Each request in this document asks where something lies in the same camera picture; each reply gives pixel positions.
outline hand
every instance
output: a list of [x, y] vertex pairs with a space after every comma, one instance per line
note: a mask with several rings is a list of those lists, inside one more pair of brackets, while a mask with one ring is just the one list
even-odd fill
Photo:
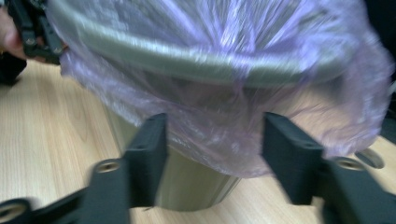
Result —
[[20, 59], [27, 59], [23, 53], [18, 30], [12, 18], [8, 16], [6, 7], [0, 8], [0, 53], [3, 51], [7, 51]]

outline black clamp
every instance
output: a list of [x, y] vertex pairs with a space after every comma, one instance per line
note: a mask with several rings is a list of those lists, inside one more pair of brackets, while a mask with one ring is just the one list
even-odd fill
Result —
[[[20, 32], [25, 55], [44, 58], [46, 63], [59, 64], [64, 46], [47, 20], [45, 1], [6, 0], [5, 4]], [[0, 83], [12, 85], [25, 67], [25, 60], [7, 52], [0, 54]]]
[[323, 146], [285, 117], [266, 113], [262, 156], [291, 203], [324, 201], [326, 224], [396, 223], [396, 197], [349, 158], [322, 159]]
[[64, 51], [63, 43], [47, 20], [45, 1], [6, 0], [6, 6], [21, 34], [26, 56], [41, 57], [46, 63], [59, 64], [59, 57]]
[[0, 203], [1, 224], [127, 224], [129, 209], [155, 205], [167, 160], [166, 115], [148, 119], [119, 159], [97, 163], [90, 184], [47, 207]]

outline plastic bag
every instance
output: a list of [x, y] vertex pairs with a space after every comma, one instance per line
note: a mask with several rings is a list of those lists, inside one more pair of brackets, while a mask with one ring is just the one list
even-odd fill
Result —
[[370, 146], [393, 64], [350, 0], [67, 0], [48, 16], [63, 74], [135, 126], [167, 113], [170, 144], [221, 173], [268, 172], [262, 114], [296, 122], [326, 157]]

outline wooden table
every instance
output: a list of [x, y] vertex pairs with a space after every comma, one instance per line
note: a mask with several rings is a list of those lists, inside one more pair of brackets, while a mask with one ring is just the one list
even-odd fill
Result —
[[[19, 83], [0, 87], [0, 130], [0, 202], [52, 203], [83, 188], [95, 163], [120, 155], [102, 104], [50, 65], [29, 63]], [[386, 166], [370, 171], [396, 193], [396, 146], [379, 137], [371, 148]], [[271, 176], [242, 180], [224, 202], [203, 211], [131, 213], [135, 223], [320, 223], [316, 207], [288, 204]]]

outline metal ring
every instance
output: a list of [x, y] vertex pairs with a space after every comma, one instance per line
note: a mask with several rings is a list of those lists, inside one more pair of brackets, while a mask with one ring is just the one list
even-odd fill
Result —
[[120, 165], [117, 162], [109, 161], [109, 162], [100, 164], [96, 168], [96, 172], [102, 174], [102, 173], [107, 173], [107, 172], [112, 172], [112, 171], [118, 170], [119, 168], [120, 168]]
[[339, 161], [337, 161], [337, 164], [340, 167], [342, 167], [344, 169], [348, 169], [348, 170], [362, 171], [364, 169], [363, 166], [356, 161], [339, 160]]
[[23, 214], [24, 211], [26, 211], [26, 206], [21, 203], [12, 203], [4, 207], [0, 207], [0, 224], [9, 222]]

